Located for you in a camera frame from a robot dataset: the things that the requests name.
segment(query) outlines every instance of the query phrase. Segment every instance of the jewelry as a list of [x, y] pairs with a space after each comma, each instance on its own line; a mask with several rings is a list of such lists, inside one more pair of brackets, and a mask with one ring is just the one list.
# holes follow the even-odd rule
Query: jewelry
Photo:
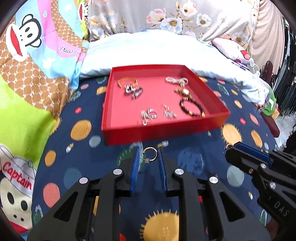
[[135, 89], [132, 87], [132, 85], [127, 85], [126, 89], [124, 91], [125, 95], [130, 95], [131, 93], [133, 93], [135, 91]]
[[167, 82], [169, 82], [169, 83], [172, 83], [172, 84], [181, 85], [181, 87], [184, 87], [185, 85], [188, 84], [188, 79], [187, 78], [175, 79], [173, 77], [166, 77], [165, 80]]
[[156, 150], [155, 148], [153, 148], [153, 147], [146, 147], [146, 148], [143, 150], [143, 154], [145, 154], [145, 152], [146, 152], [147, 150], [152, 150], [152, 151], [154, 151], [154, 152], [155, 152], [155, 157], [154, 157], [153, 159], [149, 159], [149, 158], [146, 158], [146, 159], [140, 158], [140, 159], [145, 160], [146, 163], [149, 163], [149, 162], [155, 161], [156, 158], [157, 158], [157, 150]]
[[[196, 114], [196, 113], [193, 113], [190, 110], [187, 110], [185, 108], [185, 106], [184, 106], [184, 101], [189, 101], [189, 102], [195, 104], [199, 108], [200, 114]], [[205, 117], [205, 113], [204, 113], [203, 107], [197, 101], [195, 101], [194, 99], [188, 98], [188, 97], [184, 97], [183, 99], [180, 100], [180, 103], [179, 104], [181, 106], [182, 111], [184, 111], [186, 114], [189, 114], [191, 116], [202, 116], [202, 117]]]
[[136, 99], [136, 98], [138, 98], [142, 93], [143, 93], [143, 88], [142, 88], [142, 87], [134, 88], [134, 92], [133, 92], [131, 98], [132, 98], [132, 99]]
[[175, 89], [174, 92], [176, 92], [184, 97], [189, 97], [191, 99], [193, 98], [193, 96], [189, 93], [189, 90], [187, 90], [187, 89], [179, 88], [179, 89]]
[[131, 86], [133, 88], [137, 87], [138, 86], [138, 81], [136, 78], [134, 77], [122, 77], [118, 80], [118, 87], [121, 88], [121, 83], [124, 82], [124, 81], [133, 81], [134, 83], [131, 84]]
[[148, 108], [147, 113], [148, 113], [150, 118], [157, 118], [156, 110]]
[[163, 106], [165, 107], [164, 115], [166, 118], [177, 118], [177, 115], [170, 111], [167, 105], [163, 104]]
[[146, 126], [148, 122], [153, 121], [153, 118], [157, 117], [157, 112], [154, 109], [148, 108], [147, 111], [145, 111], [145, 110], [141, 111], [141, 117], [144, 118], [144, 120], [142, 122], [143, 122], [143, 125]]

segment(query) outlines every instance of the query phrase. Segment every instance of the watch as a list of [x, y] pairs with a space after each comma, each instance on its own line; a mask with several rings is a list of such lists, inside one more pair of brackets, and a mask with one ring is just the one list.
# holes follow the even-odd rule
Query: watch
[[187, 90], [187, 89], [179, 88], [179, 89], [175, 89], [174, 91], [181, 96], [193, 98], [193, 96], [190, 94], [189, 90]]

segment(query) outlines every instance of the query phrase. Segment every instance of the metal screw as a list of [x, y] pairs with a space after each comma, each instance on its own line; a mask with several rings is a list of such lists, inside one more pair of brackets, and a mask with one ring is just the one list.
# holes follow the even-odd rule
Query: metal screw
[[175, 173], [176, 173], [177, 175], [182, 175], [182, 174], [184, 173], [184, 170], [181, 169], [181, 168], [178, 168], [178, 169], [175, 170]]
[[210, 177], [210, 182], [213, 183], [213, 184], [216, 184], [218, 182], [218, 178], [216, 177]]
[[122, 170], [119, 168], [113, 170], [114, 175], [120, 175], [121, 173], [122, 173]]
[[82, 178], [79, 179], [79, 182], [81, 184], [86, 184], [88, 182], [88, 179], [86, 177], [82, 177]]
[[274, 183], [274, 182], [271, 182], [270, 184], [269, 184], [269, 186], [270, 186], [270, 188], [271, 189], [276, 189], [276, 184]]

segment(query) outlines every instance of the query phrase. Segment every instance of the paul frank text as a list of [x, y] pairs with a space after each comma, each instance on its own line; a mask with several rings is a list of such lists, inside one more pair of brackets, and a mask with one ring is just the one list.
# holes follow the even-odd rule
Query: paul frank text
[[69, 50], [69, 49], [66, 49], [66, 48], [63, 47], [63, 46], [62, 46], [59, 50], [60, 50], [61, 52], [63, 52], [63, 53], [66, 53], [66, 54], [79, 54], [78, 51]]

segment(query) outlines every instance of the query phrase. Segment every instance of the floral curtain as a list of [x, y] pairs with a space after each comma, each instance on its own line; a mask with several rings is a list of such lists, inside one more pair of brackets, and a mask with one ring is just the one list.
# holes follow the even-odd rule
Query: floral curtain
[[89, 0], [91, 40], [121, 32], [162, 29], [211, 42], [229, 35], [247, 48], [259, 0]]

